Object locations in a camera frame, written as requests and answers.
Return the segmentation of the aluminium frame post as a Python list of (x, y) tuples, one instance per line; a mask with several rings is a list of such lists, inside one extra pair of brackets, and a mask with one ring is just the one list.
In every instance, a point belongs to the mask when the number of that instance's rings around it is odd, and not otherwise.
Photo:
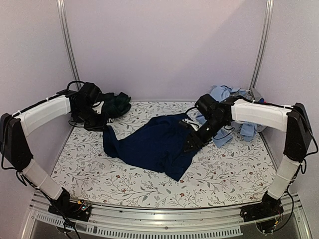
[(80, 83), (79, 73), (76, 66), (74, 52), (72, 49), (71, 37), (70, 37), (68, 22), (67, 22), (65, 1), (57, 0), (56, 2), (57, 2), (58, 15), (59, 15), (60, 25), (62, 30), (62, 36), (64, 39), (64, 44), (66, 48), (66, 53), (67, 53), (71, 73), (73, 76), (73, 80), (75, 81), (76, 88), (79, 90), (81, 83)]
[(272, 15), (273, 15), (273, 7), (274, 7), (274, 0), (267, 0), (260, 44), (259, 44), (257, 58), (256, 58), (249, 88), (255, 88), (257, 85), (258, 77), (260, 74), (260, 70), (262, 67), (262, 62), (263, 62), (263, 58), (264, 58), (264, 54), (265, 54), (265, 50), (267, 46), (267, 40), (268, 40), (268, 36), (270, 32)]

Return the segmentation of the navy blue t-shirt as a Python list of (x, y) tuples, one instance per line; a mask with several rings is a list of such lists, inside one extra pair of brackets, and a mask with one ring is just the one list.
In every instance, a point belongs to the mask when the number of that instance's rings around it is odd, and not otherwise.
[(153, 117), (121, 140), (108, 126), (103, 132), (103, 150), (109, 157), (119, 158), (128, 165), (165, 173), (179, 181), (199, 151), (184, 150), (190, 129), (180, 123), (187, 121), (193, 123), (185, 113)]

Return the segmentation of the white plastic laundry basket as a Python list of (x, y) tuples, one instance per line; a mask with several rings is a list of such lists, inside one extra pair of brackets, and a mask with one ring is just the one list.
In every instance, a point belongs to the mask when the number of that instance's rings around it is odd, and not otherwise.
[[(246, 94), (245, 98), (255, 100), (260, 103), (265, 103), (264, 97), (254, 88), (251, 88)], [(265, 126), (252, 122), (244, 122), (240, 129), (240, 134), (245, 137), (254, 137), (257, 132), (261, 132)]]

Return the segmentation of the floral patterned table cloth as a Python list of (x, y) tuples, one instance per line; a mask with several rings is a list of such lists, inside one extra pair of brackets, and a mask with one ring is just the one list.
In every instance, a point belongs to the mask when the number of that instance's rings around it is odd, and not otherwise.
[(100, 132), (76, 127), (51, 177), (75, 199), (131, 207), (203, 208), (261, 200), (276, 174), (263, 140), (234, 132), (202, 149), (179, 181), (108, 157)]

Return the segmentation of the light blue shirt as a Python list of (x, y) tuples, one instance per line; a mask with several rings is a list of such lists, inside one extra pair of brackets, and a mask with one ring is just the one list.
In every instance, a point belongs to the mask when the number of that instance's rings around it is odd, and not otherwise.
[[(243, 97), (247, 100), (264, 101), (262, 97), (255, 96), (252, 90), (234, 88), (226, 85), (214, 85), (210, 92), (210, 96), (218, 103), (229, 97)], [(240, 131), (240, 134), (247, 142), (250, 142), (257, 133), (258, 125), (256, 123), (247, 121), (243, 124), (236, 122), (231, 123), (231, 121), (227, 119), (227, 112), (225, 110), (218, 110), (216, 113), (213, 113), (212, 116), (215, 119), (213, 128), (218, 130), (214, 137), (212, 137), (212, 140), (218, 148), (221, 148), (232, 140), (233, 136), (231, 133), (234, 130)]]

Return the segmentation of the left aluminium frame post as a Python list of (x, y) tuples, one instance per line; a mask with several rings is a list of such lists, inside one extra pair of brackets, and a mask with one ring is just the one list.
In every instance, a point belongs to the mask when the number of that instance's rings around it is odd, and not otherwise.
[(56, 2), (57, 2), (58, 15), (59, 15), (60, 25), (62, 30), (62, 36), (64, 39), (64, 44), (66, 48), (66, 53), (67, 53), (71, 73), (73, 76), (73, 80), (75, 81), (76, 88), (79, 90), (81, 83), (80, 83), (79, 73), (76, 66), (74, 52), (72, 49), (71, 37), (70, 37), (68, 22), (67, 22), (65, 1), (57, 0)]

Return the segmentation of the aluminium front rail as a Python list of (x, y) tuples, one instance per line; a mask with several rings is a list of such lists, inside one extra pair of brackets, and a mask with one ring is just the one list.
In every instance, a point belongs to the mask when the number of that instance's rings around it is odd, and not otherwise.
[(144, 209), (93, 204), (88, 221), (65, 225), (48, 211), (47, 200), (35, 193), (28, 208), (23, 239), (312, 239), (297, 194), (282, 198), (279, 230), (259, 231), (272, 218), (246, 222), (241, 205), (199, 209)]

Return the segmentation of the dark green plaid garment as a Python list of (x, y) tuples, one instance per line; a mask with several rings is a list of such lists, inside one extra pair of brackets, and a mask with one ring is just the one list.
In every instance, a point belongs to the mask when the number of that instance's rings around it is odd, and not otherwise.
[(102, 114), (107, 119), (119, 118), (131, 109), (131, 97), (123, 92), (120, 92), (118, 95), (115, 95), (115, 93), (100, 94), (98, 101), (104, 102)]

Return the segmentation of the right robot arm white sleeves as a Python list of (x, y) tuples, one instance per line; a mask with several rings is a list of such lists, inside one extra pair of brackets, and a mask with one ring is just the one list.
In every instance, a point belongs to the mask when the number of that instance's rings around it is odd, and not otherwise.
[(212, 114), (225, 110), (227, 119), (231, 122), (252, 122), (286, 134), (283, 159), (267, 190), (271, 197), (281, 198), (298, 172), (306, 169), (305, 159), (311, 155), (308, 152), (310, 143), (316, 140), (303, 104), (276, 105), (250, 101), (243, 97), (229, 97), (218, 103), (209, 94), (205, 94), (196, 101), (195, 108), (206, 121), (215, 121)]

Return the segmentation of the robot arm white sleeves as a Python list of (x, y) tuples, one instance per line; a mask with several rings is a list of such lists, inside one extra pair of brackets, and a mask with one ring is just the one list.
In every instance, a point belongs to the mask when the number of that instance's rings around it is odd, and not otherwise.
[(286, 134), (283, 159), (267, 190), (271, 197), (281, 198), (298, 172), (306, 169), (305, 159), (311, 155), (308, 152), (310, 143), (316, 140), (303, 104), (276, 105), (250, 101), (243, 97), (229, 97), (218, 103), (209, 94), (205, 94), (196, 101), (195, 108), (206, 121), (215, 121), (212, 114), (225, 110), (227, 119), (231, 122), (252, 122)]
[(85, 106), (98, 102), (101, 90), (90, 82), (83, 83), (78, 91), (69, 87), (14, 114), (5, 113), (0, 118), (0, 153), (15, 170), (49, 198), (57, 200), (62, 193), (59, 186), (36, 162), (30, 151), (27, 137), (48, 122), (73, 114), (83, 123)]

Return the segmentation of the right aluminium frame post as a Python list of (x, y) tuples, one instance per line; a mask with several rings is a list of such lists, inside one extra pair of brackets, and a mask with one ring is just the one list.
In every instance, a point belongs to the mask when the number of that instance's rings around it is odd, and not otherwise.
[(249, 88), (255, 88), (257, 85), (258, 77), (260, 74), (260, 70), (262, 67), (262, 62), (263, 62), (263, 58), (264, 58), (264, 54), (265, 54), (265, 50), (267, 46), (267, 40), (268, 40), (268, 36), (270, 32), (272, 15), (273, 15), (273, 7), (274, 7), (274, 0), (267, 0), (260, 44), (259, 44), (257, 58), (256, 58)]

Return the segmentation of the left robot arm white sleeves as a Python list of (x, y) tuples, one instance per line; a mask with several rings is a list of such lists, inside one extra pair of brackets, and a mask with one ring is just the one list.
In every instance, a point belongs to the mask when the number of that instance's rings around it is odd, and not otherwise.
[(36, 162), (30, 151), (27, 137), (48, 122), (73, 114), (83, 123), (85, 106), (98, 102), (101, 90), (90, 82), (83, 83), (78, 91), (69, 87), (14, 114), (5, 113), (0, 118), (0, 153), (15, 170), (49, 198), (57, 200), (62, 193), (59, 186)]

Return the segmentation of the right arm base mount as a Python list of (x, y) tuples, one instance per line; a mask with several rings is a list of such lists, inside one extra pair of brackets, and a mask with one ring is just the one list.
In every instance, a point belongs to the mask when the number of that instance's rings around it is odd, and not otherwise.
[(261, 202), (241, 207), (240, 216), (244, 222), (261, 220), (257, 223), (257, 229), (264, 234), (269, 234), (273, 233), (279, 225), (283, 212), (281, 198), (275, 199), (266, 192)]

